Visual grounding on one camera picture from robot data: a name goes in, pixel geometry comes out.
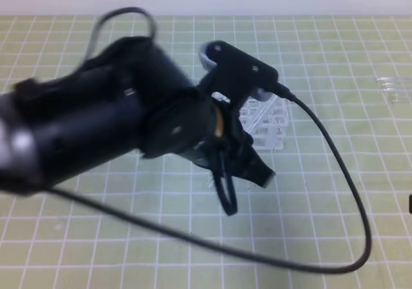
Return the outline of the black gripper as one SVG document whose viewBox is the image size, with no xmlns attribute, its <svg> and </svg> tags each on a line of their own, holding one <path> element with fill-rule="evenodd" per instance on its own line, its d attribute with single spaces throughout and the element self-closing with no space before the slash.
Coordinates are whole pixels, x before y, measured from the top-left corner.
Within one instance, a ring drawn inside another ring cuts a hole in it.
<svg viewBox="0 0 412 289">
<path fill-rule="evenodd" d="M 265 189 L 276 173 L 253 148 L 254 140 L 239 119 L 239 113 L 226 102 L 214 102 L 216 131 L 180 153 L 182 158 L 204 169 L 211 169 L 214 188 L 221 207 L 228 216 L 238 212 L 232 174 Z"/>
</svg>

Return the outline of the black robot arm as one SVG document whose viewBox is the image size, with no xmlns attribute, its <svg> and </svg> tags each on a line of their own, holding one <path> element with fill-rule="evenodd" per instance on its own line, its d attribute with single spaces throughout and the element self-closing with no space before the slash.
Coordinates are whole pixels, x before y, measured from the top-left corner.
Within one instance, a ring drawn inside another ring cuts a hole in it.
<svg viewBox="0 0 412 289">
<path fill-rule="evenodd" d="M 193 84 L 151 37 L 123 37 L 65 77 L 17 83 L 1 95 L 1 190 L 34 194 L 137 149 L 210 170 L 237 213 L 233 178 L 266 187 L 274 176 L 240 110 L 268 100 L 278 73 L 224 41 L 200 57 L 207 74 Z"/>
</svg>

